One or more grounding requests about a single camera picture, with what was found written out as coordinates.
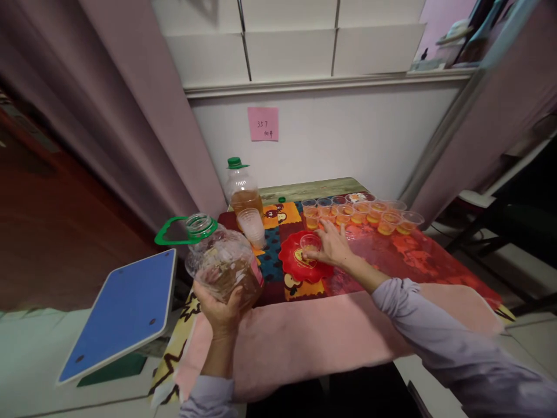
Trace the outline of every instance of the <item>hand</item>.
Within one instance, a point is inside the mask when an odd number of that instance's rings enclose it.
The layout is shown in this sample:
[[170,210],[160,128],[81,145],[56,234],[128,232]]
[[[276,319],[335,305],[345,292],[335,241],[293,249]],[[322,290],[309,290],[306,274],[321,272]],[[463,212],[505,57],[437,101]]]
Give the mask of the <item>hand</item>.
[[348,241],[344,224],[341,225],[340,233],[330,221],[321,220],[325,231],[317,229],[315,233],[321,238],[321,251],[303,251],[304,259],[311,258],[336,267],[343,267],[354,258]]
[[238,335],[241,319],[240,306],[244,291],[242,286],[232,291],[227,304],[215,299],[199,282],[193,282],[193,291],[201,304],[201,312],[205,314],[213,328],[213,340],[235,338]]

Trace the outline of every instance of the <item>white shelf edge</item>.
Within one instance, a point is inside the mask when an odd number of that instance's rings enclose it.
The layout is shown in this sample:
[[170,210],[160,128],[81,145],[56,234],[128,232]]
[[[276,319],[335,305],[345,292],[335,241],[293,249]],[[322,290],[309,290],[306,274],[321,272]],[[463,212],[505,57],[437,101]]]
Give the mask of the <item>white shelf edge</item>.
[[359,77],[330,77],[320,80],[265,82],[239,84],[221,87],[184,88],[188,99],[221,98],[253,94],[296,92],[311,90],[334,90],[343,88],[368,87],[376,85],[417,84],[469,80],[476,69],[413,71]]

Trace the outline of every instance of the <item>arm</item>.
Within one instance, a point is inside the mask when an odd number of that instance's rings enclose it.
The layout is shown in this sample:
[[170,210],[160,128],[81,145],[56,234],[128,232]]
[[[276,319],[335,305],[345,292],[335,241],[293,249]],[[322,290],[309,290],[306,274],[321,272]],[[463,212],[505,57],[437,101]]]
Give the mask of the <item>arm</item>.
[[424,299],[410,279],[390,279],[352,254],[334,226],[320,233],[320,253],[352,275],[387,314],[422,363],[451,389],[470,416],[557,416],[557,385],[501,350],[489,338],[466,329],[447,312]]
[[200,300],[201,310],[213,330],[213,339],[201,375],[191,390],[190,397],[180,407],[182,418],[236,418],[230,406],[234,381],[232,364],[240,323],[242,287],[232,292],[228,304],[221,303],[199,283],[193,289]]

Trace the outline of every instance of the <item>sleeve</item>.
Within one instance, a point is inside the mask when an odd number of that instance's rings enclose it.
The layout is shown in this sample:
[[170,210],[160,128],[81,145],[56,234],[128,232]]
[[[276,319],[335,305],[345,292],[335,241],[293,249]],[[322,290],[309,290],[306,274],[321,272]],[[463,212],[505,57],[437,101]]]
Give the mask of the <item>sleeve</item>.
[[233,380],[199,376],[189,399],[180,407],[180,418],[237,418],[231,406],[233,391]]
[[410,279],[393,278],[372,298],[468,416],[557,416],[555,383],[519,364],[491,339],[468,330],[418,291]]

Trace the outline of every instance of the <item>curtain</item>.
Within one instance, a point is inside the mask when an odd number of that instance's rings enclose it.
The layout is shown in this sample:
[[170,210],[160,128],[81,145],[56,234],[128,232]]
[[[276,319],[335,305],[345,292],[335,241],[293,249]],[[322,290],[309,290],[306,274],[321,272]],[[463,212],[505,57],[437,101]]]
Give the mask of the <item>curtain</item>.
[[557,4],[541,0],[529,17],[520,17],[527,18],[524,26],[515,19],[510,30],[519,32],[508,41],[512,44],[490,50],[402,195],[427,225],[462,190],[478,184],[500,155],[555,105]]
[[0,2],[0,77],[153,231],[225,198],[149,0]]

